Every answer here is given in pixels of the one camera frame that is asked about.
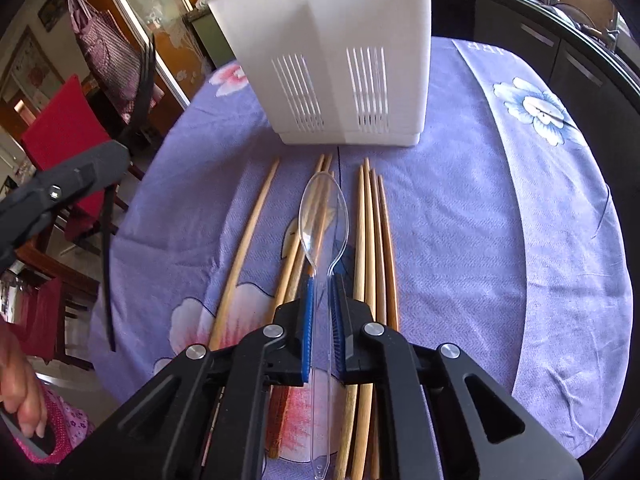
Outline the person's left hand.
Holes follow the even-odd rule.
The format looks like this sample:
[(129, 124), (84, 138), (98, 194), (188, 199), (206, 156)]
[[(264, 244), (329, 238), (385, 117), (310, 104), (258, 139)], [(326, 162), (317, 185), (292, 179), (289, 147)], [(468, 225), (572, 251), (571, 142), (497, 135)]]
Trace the person's left hand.
[(15, 414), (21, 432), (28, 438), (43, 438), (48, 412), (44, 395), (32, 366), (6, 322), (1, 321), (1, 402)]

